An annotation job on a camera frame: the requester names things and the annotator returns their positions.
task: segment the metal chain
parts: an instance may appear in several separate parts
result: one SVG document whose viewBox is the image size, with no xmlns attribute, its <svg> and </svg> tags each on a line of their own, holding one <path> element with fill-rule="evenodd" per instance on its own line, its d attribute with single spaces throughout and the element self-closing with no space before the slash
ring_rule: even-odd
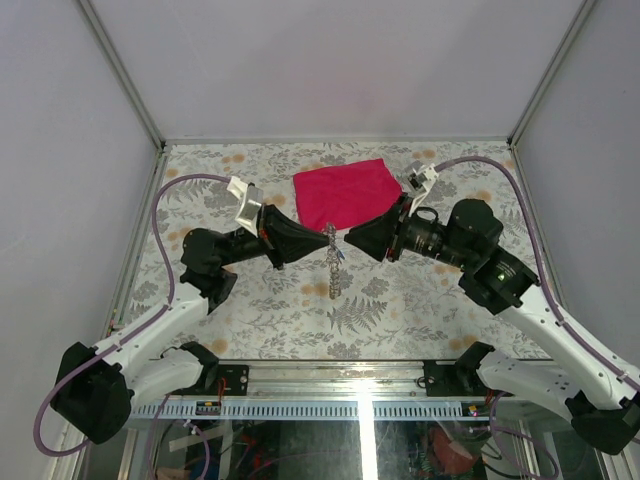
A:
<svg viewBox="0 0 640 480">
<path fill-rule="evenodd" d="M 327 250 L 327 264 L 329 265 L 329 298 L 332 300 L 340 296 L 340 263 L 342 252 L 336 246 L 336 227 L 327 223 L 323 233 L 329 237 Z"/>
</svg>

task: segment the white panel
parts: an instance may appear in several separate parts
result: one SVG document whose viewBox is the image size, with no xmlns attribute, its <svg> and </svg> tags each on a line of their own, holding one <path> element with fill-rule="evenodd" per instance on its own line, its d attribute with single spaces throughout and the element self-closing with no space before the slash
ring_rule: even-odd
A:
<svg viewBox="0 0 640 480">
<path fill-rule="evenodd" d="M 94 0 L 167 138 L 503 136 L 581 0 Z"/>
<path fill-rule="evenodd" d="M 640 365 L 640 3 L 600 2 L 519 151 L 568 309 Z M 634 446 L 640 465 L 640 447 Z"/>
<path fill-rule="evenodd" d="M 33 418 L 104 326 L 153 150 L 71 0 L 0 2 L 0 72 L 0 478 L 42 480 Z"/>
</svg>

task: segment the red towel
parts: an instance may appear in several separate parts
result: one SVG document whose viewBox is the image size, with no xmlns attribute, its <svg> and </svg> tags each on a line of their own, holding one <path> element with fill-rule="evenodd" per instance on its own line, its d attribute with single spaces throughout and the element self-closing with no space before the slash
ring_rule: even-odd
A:
<svg viewBox="0 0 640 480">
<path fill-rule="evenodd" d="M 381 158 L 296 173 L 293 185 L 300 223 L 316 231 L 328 222 L 337 230 L 368 222 L 402 193 Z"/>
</svg>

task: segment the patterned table surface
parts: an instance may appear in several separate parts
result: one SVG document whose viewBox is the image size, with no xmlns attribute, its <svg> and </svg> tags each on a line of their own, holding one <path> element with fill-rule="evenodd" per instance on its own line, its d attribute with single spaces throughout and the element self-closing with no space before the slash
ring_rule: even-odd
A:
<svg viewBox="0 0 640 480">
<path fill-rule="evenodd" d="M 514 165 L 503 142 L 299 143 L 178 145 L 169 152 L 165 181 L 190 173 L 235 175 L 264 190 L 273 203 L 297 220 L 292 176 L 299 171 L 383 158 L 398 178 L 415 159 L 442 162 L 484 155 Z M 533 266 L 531 245 L 508 182 L 488 165 L 467 163 L 440 175 L 427 205 L 446 221 L 453 204 L 465 197 L 487 201 L 505 226 L 501 245 Z M 235 198 L 223 184 L 207 180 L 176 185 L 161 200 L 160 232 L 176 277 L 181 240 L 192 228 L 237 228 Z M 210 316 L 175 338 L 197 340 L 227 359 L 424 359 L 456 358 L 476 340 L 518 358 L 545 353 L 516 328 L 493 318 L 468 300 L 457 286 L 455 268 L 436 265 L 406 252 L 397 263 L 377 263 L 346 244 L 338 232 L 342 295 L 328 297 L 326 250 L 283 271 L 266 258 L 232 265 L 238 274 L 230 298 Z M 153 236 L 149 234 L 125 321 L 162 301 L 168 282 Z"/>
</svg>

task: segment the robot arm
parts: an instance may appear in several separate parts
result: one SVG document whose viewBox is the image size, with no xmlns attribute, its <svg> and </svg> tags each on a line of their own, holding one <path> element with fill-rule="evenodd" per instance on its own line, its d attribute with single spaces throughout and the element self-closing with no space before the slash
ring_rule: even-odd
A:
<svg viewBox="0 0 640 480">
<path fill-rule="evenodd" d="M 432 218 L 421 217 L 423 212 Z M 619 453 L 640 430 L 640 394 L 602 366 L 558 323 L 536 274 L 498 245 L 502 229 L 481 200 L 458 202 L 443 225 L 435 210 L 416 206 L 415 200 L 403 194 L 387 213 L 351 229 L 345 241 L 378 261 L 396 261 L 408 249 L 459 267 L 463 273 L 459 286 L 465 294 L 535 340 L 565 373 L 527 365 L 477 342 L 456 362 L 458 374 L 535 402 L 570 421 L 590 445 L 609 454 Z M 568 326 L 591 348 L 626 375 L 640 378 L 637 367 L 611 352 L 567 312 L 562 313 Z"/>
<path fill-rule="evenodd" d="M 203 346 L 189 342 L 160 359 L 154 357 L 161 346 L 227 299 L 237 276 L 222 267 L 266 255 L 281 269 L 329 245 L 327 236 L 288 219 L 275 206 L 261 205 L 260 191 L 252 185 L 232 179 L 229 190 L 241 200 L 236 220 L 243 227 L 225 234 L 197 228 L 186 235 L 181 262 L 187 268 L 169 305 L 152 307 L 93 347 L 76 343 L 64 353 L 56 383 L 96 355 L 117 347 L 73 378 L 51 401 L 51 407 L 93 443 L 115 435 L 132 408 L 178 390 L 211 393 L 218 359 Z M 161 311 L 143 335 L 124 341 Z"/>
</svg>

